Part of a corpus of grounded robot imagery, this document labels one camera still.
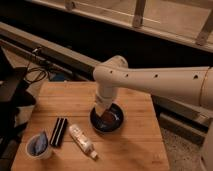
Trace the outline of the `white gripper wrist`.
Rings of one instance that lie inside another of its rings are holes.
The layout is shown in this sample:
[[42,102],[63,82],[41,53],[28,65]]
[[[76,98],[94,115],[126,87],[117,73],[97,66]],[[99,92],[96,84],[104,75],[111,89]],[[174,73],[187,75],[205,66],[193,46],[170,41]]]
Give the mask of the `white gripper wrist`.
[[112,86],[97,85],[95,93],[95,112],[101,117],[117,97],[118,88]]

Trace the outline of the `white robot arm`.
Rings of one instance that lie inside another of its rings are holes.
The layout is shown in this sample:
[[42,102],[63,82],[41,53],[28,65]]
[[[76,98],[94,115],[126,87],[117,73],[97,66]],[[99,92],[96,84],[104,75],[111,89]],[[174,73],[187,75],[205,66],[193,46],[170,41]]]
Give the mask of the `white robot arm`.
[[116,99],[119,87],[143,91],[213,111],[213,67],[130,69],[116,55],[93,71],[97,83],[95,112],[101,116]]

